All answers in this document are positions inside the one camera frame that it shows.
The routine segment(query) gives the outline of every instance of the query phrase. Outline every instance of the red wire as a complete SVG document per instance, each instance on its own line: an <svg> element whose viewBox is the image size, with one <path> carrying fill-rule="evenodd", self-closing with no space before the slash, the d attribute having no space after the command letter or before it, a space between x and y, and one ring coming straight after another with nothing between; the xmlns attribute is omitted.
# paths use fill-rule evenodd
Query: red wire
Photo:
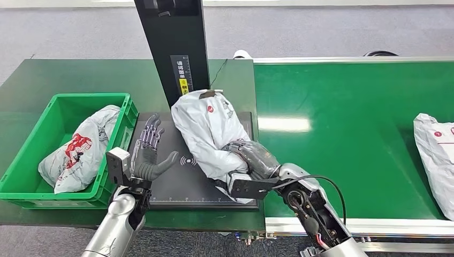
<svg viewBox="0 0 454 257"><path fill-rule="evenodd" d="M317 239L317 243L318 243L320 246L322 246L322 244L323 244L323 243L322 243L321 236L322 236L322 235L319 234L319 233L315 236L315 238Z"/></svg>

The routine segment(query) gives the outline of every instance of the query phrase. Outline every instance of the black vertical pole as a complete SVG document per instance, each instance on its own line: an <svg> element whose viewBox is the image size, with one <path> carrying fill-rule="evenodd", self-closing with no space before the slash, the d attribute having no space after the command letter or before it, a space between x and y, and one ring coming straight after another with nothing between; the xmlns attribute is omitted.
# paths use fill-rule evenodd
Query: black vertical pole
<svg viewBox="0 0 454 257"><path fill-rule="evenodd" d="M165 97L208 89L202 0L134 0Z"/></svg>

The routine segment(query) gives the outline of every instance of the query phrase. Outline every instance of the wireless charging symbol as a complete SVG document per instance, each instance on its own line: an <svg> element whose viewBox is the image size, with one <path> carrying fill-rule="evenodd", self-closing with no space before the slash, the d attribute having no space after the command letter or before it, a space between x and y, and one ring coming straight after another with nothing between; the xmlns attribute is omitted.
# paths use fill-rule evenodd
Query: wireless charging symbol
<svg viewBox="0 0 454 257"><path fill-rule="evenodd" d="M197 164L197 162L195 161L194 158L186 158L185 156L183 156L180 159L180 164L181 164L181 166L183 166L185 164L191 164L191 165L195 166Z"/></svg>

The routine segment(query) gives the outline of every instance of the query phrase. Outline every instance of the yellow sticker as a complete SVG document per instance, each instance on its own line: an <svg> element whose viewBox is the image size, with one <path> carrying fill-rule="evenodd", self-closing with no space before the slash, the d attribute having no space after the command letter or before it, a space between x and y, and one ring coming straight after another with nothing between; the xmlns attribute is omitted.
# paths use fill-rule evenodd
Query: yellow sticker
<svg viewBox="0 0 454 257"><path fill-rule="evenodd" d="M187 79L180 79L180 87L181 87L181 93L183 95L189 93L189 89L187 88Z"/></svg>

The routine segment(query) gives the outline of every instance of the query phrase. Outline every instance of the red logo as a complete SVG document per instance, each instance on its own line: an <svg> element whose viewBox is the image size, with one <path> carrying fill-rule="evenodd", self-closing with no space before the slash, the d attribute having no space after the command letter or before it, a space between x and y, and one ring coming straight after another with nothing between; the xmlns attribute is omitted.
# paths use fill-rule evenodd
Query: red logo
<svg viewBox="0 0 454 257"><path fill-rule="evenodd" d="M65 154L69 157L66 163L66 168L70 169L74 166L87 150L92 146L92 140L87 137L82 137L79 133L74 134L71 142L65 150Z"/></svg>

